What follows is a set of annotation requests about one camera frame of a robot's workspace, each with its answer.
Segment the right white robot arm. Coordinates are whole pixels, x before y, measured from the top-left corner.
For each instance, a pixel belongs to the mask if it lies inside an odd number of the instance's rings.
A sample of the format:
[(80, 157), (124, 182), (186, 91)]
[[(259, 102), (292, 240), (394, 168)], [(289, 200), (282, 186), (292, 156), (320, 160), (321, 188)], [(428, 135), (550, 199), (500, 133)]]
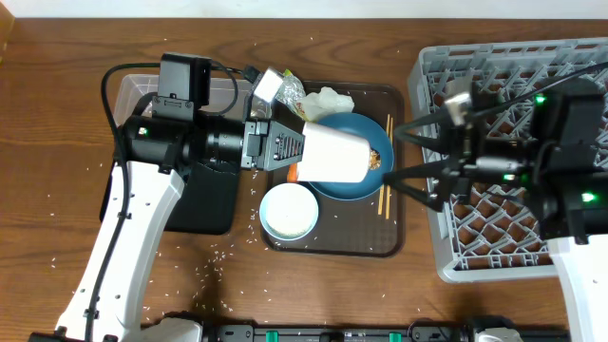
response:
[(439, 211), (476, 182), (525, 190), (564, 294), (575, 341), (607, 338), (607, 173), (595, 166), (601, 109), (538, 109), (531, 140), (488, 137), (484, 121), (453, 124), (446, 110), (394, 129), (442, 159), (388, 173), (384, 183)]

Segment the white napkin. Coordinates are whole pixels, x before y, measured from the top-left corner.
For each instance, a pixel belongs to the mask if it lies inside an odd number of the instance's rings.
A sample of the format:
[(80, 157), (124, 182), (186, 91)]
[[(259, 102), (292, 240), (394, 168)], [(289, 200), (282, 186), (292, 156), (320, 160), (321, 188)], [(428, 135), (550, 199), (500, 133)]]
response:
[(342, 112), (352, 112), (354, 101), (349, 95), (338, 94), (333, 88), (323, 86), (319, 92), (312, 92), (297, 102), (299, 114), (308, 122)]

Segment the foil snack wrapper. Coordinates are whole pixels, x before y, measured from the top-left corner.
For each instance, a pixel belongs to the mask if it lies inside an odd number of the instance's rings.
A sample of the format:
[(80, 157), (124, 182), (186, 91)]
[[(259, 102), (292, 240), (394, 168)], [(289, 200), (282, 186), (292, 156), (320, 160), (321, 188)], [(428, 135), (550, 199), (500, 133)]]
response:
[(282, 84), (275, 98), (300, 119), (307, 121), (304, 111), (298, 104), (305, 97), (306, 92), (302, 82), (289, 69), (285, 69), (282, 74)]

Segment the brown food scrap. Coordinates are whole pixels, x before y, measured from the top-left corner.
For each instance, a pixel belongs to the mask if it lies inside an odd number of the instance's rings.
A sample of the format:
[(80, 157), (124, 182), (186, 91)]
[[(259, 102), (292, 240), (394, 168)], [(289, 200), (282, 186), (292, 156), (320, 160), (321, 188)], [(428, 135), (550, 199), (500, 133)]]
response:
[(381, 156), (378, 151), (372, 149), (370, 151), (370, 162), (369, 162), (369, 170), (376, 170), (382, 164)]

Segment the pink cup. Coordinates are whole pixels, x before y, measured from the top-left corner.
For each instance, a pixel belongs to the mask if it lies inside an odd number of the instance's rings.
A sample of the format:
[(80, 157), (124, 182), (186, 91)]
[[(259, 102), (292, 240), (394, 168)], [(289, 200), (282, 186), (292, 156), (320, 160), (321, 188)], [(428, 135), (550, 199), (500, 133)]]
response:
[(303, 136), (297, 181), (357, 183), (367, 176), (371, 146), (366, 139), (318, 123), (305, 123)]

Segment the dark blue plate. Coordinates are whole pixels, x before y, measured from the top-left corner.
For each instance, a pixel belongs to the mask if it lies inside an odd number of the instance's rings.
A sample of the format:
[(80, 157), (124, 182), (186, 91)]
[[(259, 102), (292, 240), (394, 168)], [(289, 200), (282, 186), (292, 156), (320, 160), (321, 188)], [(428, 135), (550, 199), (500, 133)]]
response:
[(367, 116), (347, 112), (332, 114), (319, 123), (366, 139), (370, 148), (379, 153), (381, 164), (358, 183), (311, 182), (311, 187), (333, 200), (361, 200), (375, 193), (383, 184), (383, 175), (394, 166), (393, 147), (385, 129)]

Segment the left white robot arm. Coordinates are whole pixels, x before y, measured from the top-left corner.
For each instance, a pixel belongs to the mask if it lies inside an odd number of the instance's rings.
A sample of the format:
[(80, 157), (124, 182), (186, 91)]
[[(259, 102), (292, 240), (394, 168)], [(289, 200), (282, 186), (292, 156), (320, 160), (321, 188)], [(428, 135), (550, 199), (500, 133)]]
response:
[(223, 234), (232, 225), (239, 171), (299, 162), (303, 147), (301, 133), (275, 120), (129, 117), (118, 129), (104, 217), (78, 289), (54, 331), (30, 340), (201, 340), (201, 324), (185, 318), (141, 327), (151, 267), (184, 188), (198, 189), (183, 212), (196, 232)]

